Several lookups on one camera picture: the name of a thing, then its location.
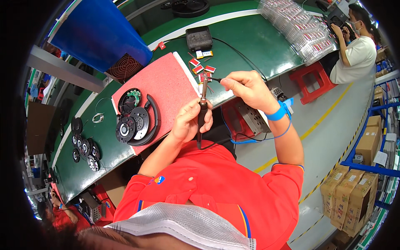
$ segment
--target face mask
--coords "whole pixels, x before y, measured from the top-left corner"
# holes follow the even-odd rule
[[[358,23],[358,22],[360,22],[361,20],[359,20],[359,21],[357,21],[357,22],[352,22],[352,21],[349,21],[349,23],[351,24],[351,27],[353,28],[353,30],[357,33],[357,35],[360,35],[360,30],[361,30],[361,28],[359,28],[358,30],[357,30],[357,28],[356,28],[356,23]]]
[[[165,233],[200,249],[256,249],[255,239],[245,237],[216,213],[193,205],[159,202],[104,227],[135,236]]]

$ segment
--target workbench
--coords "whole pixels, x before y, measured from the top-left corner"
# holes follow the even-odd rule
[[[216,14],[224,14],[222,11],[229,13],[256,9],[257,7],[255,1],[247,1],[242,4],[243,8],[240,9],[240,3],[235,2],[212,7],[207,14],[197,18],[175,18],[143,35],[142,38],[147,44],[151,44],[155,40],[165,36],[167,31],[172,32],[182,28],[182,23],[195,23],[202,20],[202,18],[205,19]],[[285,38],[268,20],[259,14],[221,20],[208,26],[213,37],[229,43],[246,55],[262,70],[269,80],[303,64],[301,58],[294,52]],[[173,51],[177,51],[185,63],[192,58],[187,53],[186,39],[182,38],[167,42],[164,50],[160,50],[159,48],[155,50],[152,61]],[[215,67],[214,77],[223,78],[230,72],[237,70],[254,70],[254,67],[248,61],[222,42],[214,40],[212,51],[214,56],[206,63],[202,63],[202,65]],[[234,98],[232,93],[226,92],[218,82],[212,81],[209,85],[214,90],[214,93],[210,94],[208,92],[207,98],[212,102],[214,107],[220,106]],[[112,81],[98,95],[85,90],[71,109],[70,121],[73,116],[81,117],[84,124],[82,135],[85,138],[92,137],[100,148],[102,157],[99,171],[92,171],[84,159],[81,159],[78,163],[74,163],[72,159],[73,146],[71,143],[71,134],[67,130],[70,126],[70,121],[64,127],[66,138],[62,140],[58,136],[56,139],[49,166],[54,167],[54,173],[58,179],[58,191],[65,203],[69,202],[108,172],[134,157],[131,147],[116,139],[116,115],[111,101],[103,99],[98,103],[101,98],[110,98],[120,87],[121,84]],[[175,98],[179,98],[179,89],[176,90]],[[96,113],[95,107],[97,103],[97,111],[104,113],[104,121],[96,124],[91,120]]]

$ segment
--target man in white shirt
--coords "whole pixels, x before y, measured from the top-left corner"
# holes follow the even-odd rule
[[[349,4],[349,16],[349,22],[360,37],[350,42],[350,33],[347,28],[344,29],[345,35],[343,35],[339,26],[331,24],[332,30],[339,39],[340,51],[330,53],[320,60],[325,72],[335,84],[359,80],[375,65],[375,43],[379,42],[377,40],[380,37],[371,24],[368,12],[357,4]]]

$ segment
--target gray floor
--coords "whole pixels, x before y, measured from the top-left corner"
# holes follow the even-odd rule
[[[280,77],[282,90],[286,96],[294,98],[292,123],[300,137],[306,135],[302,140],[305,174],[300,200],[320,183],[345,152],[369,103],[373,80],[372,77],[366,77],[350,87],[349,84],[339,85],[314,102],[302,105],[302,94],[297,84],[289,79],[288,74]],[[305,79],[305,82],[310,85],[310,91],[318,86],[315,79]],[[269,84],[280,86],[278,78]],[[338,100],[344,92],[346,93],[341,100]],[[264,135],[259,135],[258,138],[263,139]],[[236,155],[239,164],[261,176],[269,172],[272,164],[277,162],[274,161],[276,153],[273,140],[237,145]],[[295,240],[289,244],[292,250],[314,249],[335,230],[328,218],[321,219],[321,206],[319,188],[300,204],[299,222],[288,241],[290,243]]]

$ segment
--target red polo shirt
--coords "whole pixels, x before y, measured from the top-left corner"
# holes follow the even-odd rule
[[[78,222],[76,223],[76,231],[79,232],[82,229],[90,227],[88,221],[78,212],[74,206],[68,207],[74,214],[78,217]],[[61,209],[53,207],[53,213],[56,217],[53,221],[53,226],[57,230],[62,230],[65,226],[75,226],[68,215]]]
[[[210,144],[203,140],[203,146]],[[157,202],[185,204],[190,200],[255,238],[257,249],[279,250],[298,221],[303,174],[302,166],[275,164],[261,177],[237,164],[223,146],[198,150],[196,141],[191,141],[155,178],[131,178],[114,222]]]

